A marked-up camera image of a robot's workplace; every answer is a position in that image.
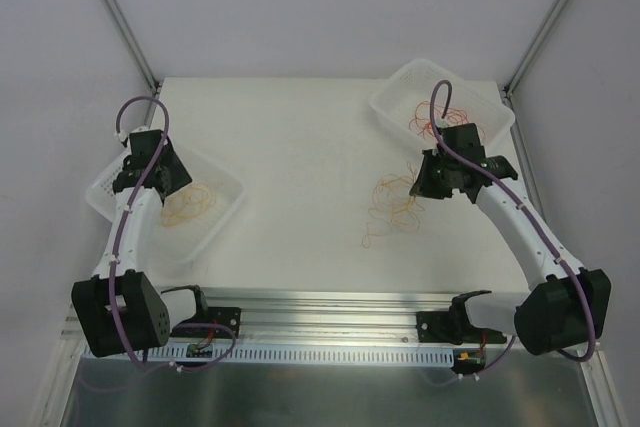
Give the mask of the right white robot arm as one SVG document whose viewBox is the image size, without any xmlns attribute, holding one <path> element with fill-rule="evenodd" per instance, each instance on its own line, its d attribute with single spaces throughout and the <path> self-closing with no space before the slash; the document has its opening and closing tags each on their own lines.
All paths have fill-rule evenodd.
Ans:
<svg viewBox="0 0 640 427">
<path fill-rule="evenodd" d="M 495 226 L 527 282 L 525 293 L 469 292 L 456 296 L 433 332 L 452 344 L 484 329 L 517 337 L 532 355 L 558 352 L 589 360 L 601 337 L 611 281 L 588 270 L 536 212 L 523 183 L 503 156 L 489 157 L 473 124 L 439 128 L 437 146 L 423 153 L 410 194 L 434 200 L 464 194 Z"/>
</svg>

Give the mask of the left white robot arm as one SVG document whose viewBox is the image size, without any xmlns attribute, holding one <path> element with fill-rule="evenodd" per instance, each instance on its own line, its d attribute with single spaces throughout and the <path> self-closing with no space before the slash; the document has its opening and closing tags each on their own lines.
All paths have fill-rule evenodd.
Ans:
<svg viewBox="0 0 640 427">
<path fill-rule="evenodd" d="M 112 184 L 116 211 L 105 251 L 91 277 L 71 291 L 95 357 L 133 357 L 162 347 L 176 326 L 189 336 L 208 329 L 210 312 L 200 287 L 159 291 L 145 273 L 165 199 L 191 182 L 166 133 L 129 135 L 128 154 Z"/>
</svg>

